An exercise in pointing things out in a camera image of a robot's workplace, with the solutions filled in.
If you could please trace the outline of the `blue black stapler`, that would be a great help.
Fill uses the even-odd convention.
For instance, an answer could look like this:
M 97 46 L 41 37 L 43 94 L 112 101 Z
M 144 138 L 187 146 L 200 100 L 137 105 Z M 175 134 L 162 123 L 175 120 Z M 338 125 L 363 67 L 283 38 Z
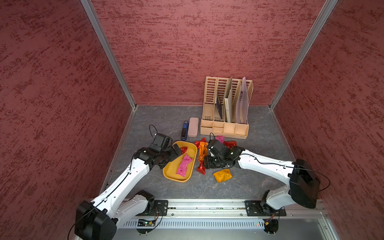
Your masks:
M 186 141 L 188 138 L 188 128 L 189 128 L 189 122 L 184 121 L 182 133 L 181 133 L 181 140 Z

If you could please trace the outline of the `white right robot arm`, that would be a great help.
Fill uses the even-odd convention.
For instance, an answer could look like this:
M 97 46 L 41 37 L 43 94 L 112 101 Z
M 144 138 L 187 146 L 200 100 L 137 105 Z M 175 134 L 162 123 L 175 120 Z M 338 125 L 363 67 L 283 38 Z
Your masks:
M 279 186 L 266 189 L 261 199 L 266 214 L 295 204 L 306 209 L 317 206 L 321 180 L 305 161 L 283 161 L 226 146 L 208 146 L 208 160 L 215 167 L 253 171 L 278 181 Z

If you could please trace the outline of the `black folder in organizer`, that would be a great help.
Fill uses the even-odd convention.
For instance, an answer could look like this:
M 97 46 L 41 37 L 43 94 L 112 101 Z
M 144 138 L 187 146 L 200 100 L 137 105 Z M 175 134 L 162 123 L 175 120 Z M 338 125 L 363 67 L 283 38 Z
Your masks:
M 216 108 L 217 108 L 217 110 L 218 110 L 220 119 L 222 120 L 222 119 L 223 119 L 223 110 L 222 110 L 222 104 L 221 104 L 221 101 L 220 101 L 220 97 L 219 97 L 218 94 L 216 95 L 216 103 L 215 103 L 215 106 L 216 106 Z

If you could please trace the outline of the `red tea bag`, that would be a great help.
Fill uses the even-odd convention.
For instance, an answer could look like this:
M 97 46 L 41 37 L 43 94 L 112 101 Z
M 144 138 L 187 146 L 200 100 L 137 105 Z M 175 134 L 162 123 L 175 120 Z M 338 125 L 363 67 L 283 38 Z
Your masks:
M 237 146 L 237 142 L 236 141 L 224 141 L 224 144 L 229 149 L 231 149 L 232 147 Z
M 206 174 L 206 168 L 204 167 L 204 164 L 202 162 L 200 162 L 200 165 L 197 168 L 197 172 L 199 172 L 202 175 Z
M 200 147 L 200 144 L 201 144 L 201 143 L 207 143 L 206 138 L 202 138 L 200 141 L 195 141 L 195 142 L 194 142 L 194 144 L 195 144 L 195 146 L 196 146 L 197 148 Z
M 187 152 L 188 147 L 180 147 L 180 150 L 182 151 L 182 155 L 183 155 Z

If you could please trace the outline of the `pink pencil case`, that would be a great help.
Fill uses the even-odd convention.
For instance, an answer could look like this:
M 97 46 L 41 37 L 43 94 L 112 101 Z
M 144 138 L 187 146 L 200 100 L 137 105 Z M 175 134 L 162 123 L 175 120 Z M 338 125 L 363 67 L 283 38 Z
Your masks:
M 199 133 L 199 118 L 191 117 L 189 121 L 188 136 L 196 138 Z

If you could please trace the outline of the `magenta long tea bag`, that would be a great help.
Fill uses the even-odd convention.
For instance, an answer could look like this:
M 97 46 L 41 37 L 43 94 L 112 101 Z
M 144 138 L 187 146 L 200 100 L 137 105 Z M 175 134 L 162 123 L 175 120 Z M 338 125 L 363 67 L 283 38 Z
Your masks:
M 184 177 L 187 173 L 187 168 L 188 168 L 188 164 L 192 161 L 192 159 L 187 155 L 185 154 L 185 156 L 183 157 L 178 169 L 177 169 L 177 174 Z

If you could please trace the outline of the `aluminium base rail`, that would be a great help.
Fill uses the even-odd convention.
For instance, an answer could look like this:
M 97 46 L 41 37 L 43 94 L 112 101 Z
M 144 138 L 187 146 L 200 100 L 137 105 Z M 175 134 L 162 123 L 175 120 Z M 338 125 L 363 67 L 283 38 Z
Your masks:
M 249 216 L 246 202 L 243 199 L 168 199 L 156 200 L 168 201 L 168 218 L 200 218 L 200 219 L 329 219 L 325 205 L 321 200 L 317 201 L 316 208 L 307 209 L 298 204 L 284 207 L 279 215 Z

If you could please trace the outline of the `yellow plastic storage tray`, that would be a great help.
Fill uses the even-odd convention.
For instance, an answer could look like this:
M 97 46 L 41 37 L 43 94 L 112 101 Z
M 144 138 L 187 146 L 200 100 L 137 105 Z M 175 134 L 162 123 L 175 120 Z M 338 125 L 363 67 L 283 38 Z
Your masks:
M 198 149 L 193 143 L 185 141 L 177 141 L 174 143 L 174 145 L 178 145 L 180 149 L 182 147 L 187 147 L 187 151 L 180 157 L 176 158 L 174 161 L 169 162 L 163 169 L 163 175 L 168 180 L 176 181 L 179 183 L 185 183 L 192 176 L 195 161 L 198 155 Z M 190 159 L 192 159 L 192 161 L 186 165 L 187 169 L 185 176 L 181 176 L 177 174 L 177 170 L 179 169 L 179 166 L 182 163 L 184 156 L 188 156 Z

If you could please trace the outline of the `aluminium corner post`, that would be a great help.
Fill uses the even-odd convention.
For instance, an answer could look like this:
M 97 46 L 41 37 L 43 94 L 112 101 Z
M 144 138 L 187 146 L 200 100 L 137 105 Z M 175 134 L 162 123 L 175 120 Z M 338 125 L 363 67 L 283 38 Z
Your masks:
M 137 103 L 136 101 L 134 100 L 134 97 L 128 87 L 128 84 L 126 82 L 126 79 L 124 77 L 124 74 L 119 66 L 119 63 L 116 59 L 116 56 L 115 54 L 113 53 L 113 50 L 111 48 L 111 45 L 108 41 L 108 38 L 105 34 L 105 31 L 103 30 L 103 27 L 102 27 L 102 24 L 97 16 L 97 13 L 96 13 L 96 10 L 92 4 L 92 1 L 90 0 L 81 0 L 81 4 L 88 16 L 88 19 L 90 20 L 91 22 L 91 25 L 99 39 L 99 42 L 101 43 L 102 47 L 103 47 L 103 50 L 110 62 L 110 65 L 112 66 L 113 70 L 114 70 L 114 73 L 125 93 L 125 96 L 127 98 L 127 100 L 129 101 L 130 103 L 130 106 L 131 108 L 133 109 L 133 111 L 135 111 L 137 109 Z
M 305 59 L 307 53 L 311 49 L 313 43 L 315 42 L 316 38 L 318 37 L 319 33 L 321 32 L 323 26 L 325 25 L 327 19 L 331 15 L 333 9 L 337 5 L 338 0 L 326 0 L 323 7 L 321 8 L 314 24 L 312 25 L 308 35 L 306 36 L 300 50 L 298 51 L 298 54 L 296 55 L 292 65 L 290 66 L 286 76 L 284 77 L 280 87 L 278 88 L 277 93 L 273 97 L 273 100 L 271 101 L 269 108 L 271 111 L 274 111 L 276 108 L 278 102 L 280 101 L 281 97 L 283 96 L 285 90 L 287 89 L 288 85 L 292 81 L 295 73 L 299 69 L 301 63 Z

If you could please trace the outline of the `aluminium left corner post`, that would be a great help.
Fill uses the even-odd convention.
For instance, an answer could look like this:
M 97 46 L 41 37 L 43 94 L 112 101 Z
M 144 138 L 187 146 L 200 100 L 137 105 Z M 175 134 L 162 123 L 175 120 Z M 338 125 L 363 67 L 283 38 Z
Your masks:
M 81 4 L 88 16 L 88 19 L 90 20 L 91 22 L 91 25 L 99 39 L 99 42 L 101 43 L 102 47 L 103 47 L 103 50 L 110 62 L 110 65 L 112 66 L 113 70 L 114 70 L 114 73 L 125 93 L 125 96 L 127 98 L 127 100 L 129 101 L 130 103 L 130 106 L 131 108 L 133 109 L 133 111 L 135 111 L 137 109 L 137 103 L 136 101 L 134 100 L 134 97 L 128 87 L 128 84 L 126 82 L 126 79 L 124 77 L 124 74 L 119 66 L 119 63 L 116 59 L 116 56 L 115 54 L 113 53 L 113 50 L 111 48 L 111 45 L 108 41 L 108 38 L 105 34 L 105 31 L 103 30 L 103 27 L 102 27 L 102 24 L 97 16 L 97 13 L 96 13 L 96 10 L 92 4 L 92 1 L 90 0 L 81 0 Z

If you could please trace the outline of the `magenta tea bag far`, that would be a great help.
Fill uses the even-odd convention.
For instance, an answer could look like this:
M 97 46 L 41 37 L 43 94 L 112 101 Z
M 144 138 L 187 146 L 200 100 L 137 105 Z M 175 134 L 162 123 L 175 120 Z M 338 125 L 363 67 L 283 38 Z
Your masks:
M 220 143 L 224 143 L 224 141 L 225 141 L 224 136 L 216 136 L 215 139 L 218 140 Z

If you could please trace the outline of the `beige folder in organizer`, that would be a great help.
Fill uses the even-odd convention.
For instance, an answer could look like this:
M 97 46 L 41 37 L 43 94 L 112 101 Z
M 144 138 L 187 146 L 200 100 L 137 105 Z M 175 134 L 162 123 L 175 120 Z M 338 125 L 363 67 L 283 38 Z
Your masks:
M 225 117 L 226 122 L 232 122 L 232 103 L 233 103 L 233 89 L 232 89 L 233 77 L 227 82 L 226 90 L 224 94 L 224 109 L 225 109 Z

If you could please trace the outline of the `lilac clipboard in organizer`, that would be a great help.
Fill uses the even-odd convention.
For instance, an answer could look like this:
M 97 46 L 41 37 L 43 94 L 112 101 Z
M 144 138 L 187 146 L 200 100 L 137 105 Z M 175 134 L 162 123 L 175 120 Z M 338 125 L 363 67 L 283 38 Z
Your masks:
M 236 90 L 236 121 L 238 124 L 248 123 L 249 96 L 247 79 L 243 77 Z

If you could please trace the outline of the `aluminium right corner post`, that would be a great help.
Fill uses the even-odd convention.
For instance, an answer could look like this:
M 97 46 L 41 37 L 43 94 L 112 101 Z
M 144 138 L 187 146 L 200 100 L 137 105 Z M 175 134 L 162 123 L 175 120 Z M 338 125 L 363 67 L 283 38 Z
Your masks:
M 278 102 L 280 101 L 281 97 L 283 96 L 285 90 L 287 89 L 288 85 L 292 81 L 295 73 L 299 69 L 301 63 L 305 59 L 307 53 L 311 49 L 313 43 L 315 42 L 316 38 L 318 37 L 319 33 L 321 32 L 323 26 L 325 25 L 327 19 L 331 15 L 333 9 L 337 5 L 338 0 L 326 0 L 323 7 L 321 8 L 314 24 L 312 25 L 308 35 L 306 36 L 300 50 L 298 51 L 298 54 L 296 55 L 292 65 L 290 66 L 286 76 L 284 77 L 280 87 L 278 88 L 277 93 L 273 97 L 273 100 L 271 101 L 269 108 L 271 111 L 274 111 L 276 108 Z

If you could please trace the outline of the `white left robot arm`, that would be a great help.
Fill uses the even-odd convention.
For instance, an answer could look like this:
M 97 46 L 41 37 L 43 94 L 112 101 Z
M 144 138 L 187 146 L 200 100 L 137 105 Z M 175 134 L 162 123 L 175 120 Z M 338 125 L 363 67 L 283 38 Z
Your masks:
M 145 191 L 123 203 L 128 193 L 154 166 L 165 167 L 182 155 L 177 144 L 166 148 L 141 148 L 126 170 L 98 197 L 77 207 L 72 230 L 82 240 L 111 240 L 124 221 L 149 211 L 153 196 Z

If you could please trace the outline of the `orange square tea bag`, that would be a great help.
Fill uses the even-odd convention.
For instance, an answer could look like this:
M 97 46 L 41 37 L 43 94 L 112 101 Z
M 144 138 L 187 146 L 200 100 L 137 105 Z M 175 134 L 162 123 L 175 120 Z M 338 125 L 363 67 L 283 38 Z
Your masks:
M 218 172 L 215 172 L 213 173 L 213 176 L 218 183 L 226 182 L 233 178 L 233 175 L 231 174 L 229 169 L 223 169 Z

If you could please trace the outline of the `beige plastic file organizer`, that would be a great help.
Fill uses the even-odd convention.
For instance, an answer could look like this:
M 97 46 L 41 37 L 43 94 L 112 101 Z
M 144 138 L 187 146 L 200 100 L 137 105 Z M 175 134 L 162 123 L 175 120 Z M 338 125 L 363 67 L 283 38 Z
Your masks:
M 224 109 L 224 94 L 227 82 L 230 78 L 206 77 L 203 115 L 201 120 L 201 134 L 224 136 L 226 138 L 246 139 L 249 133 L 249 123 L 238 124 L 236 121 L 236 90 L 242 79 L 234 79 L 232 83 L 233 103 L 232 103 L 232 122 L 227 123 Z M 254 90 L 253 81 L 247 79 L 247 89 L 249 105 Z M 216 95 L 219 95 L 223 110 L 223 119 L 220 119 L 218 110 L 215 106 Z

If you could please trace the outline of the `orange long tea bag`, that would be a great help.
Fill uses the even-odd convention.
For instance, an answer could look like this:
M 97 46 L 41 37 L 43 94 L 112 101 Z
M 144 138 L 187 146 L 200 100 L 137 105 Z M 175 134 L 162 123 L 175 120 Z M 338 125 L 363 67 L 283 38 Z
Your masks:
M 204 158 L 207 155 L 208 149 L 207 149 L 208 143 L 201 143 L 199 147 L 199 163 L 202 162 L 204 164 Z

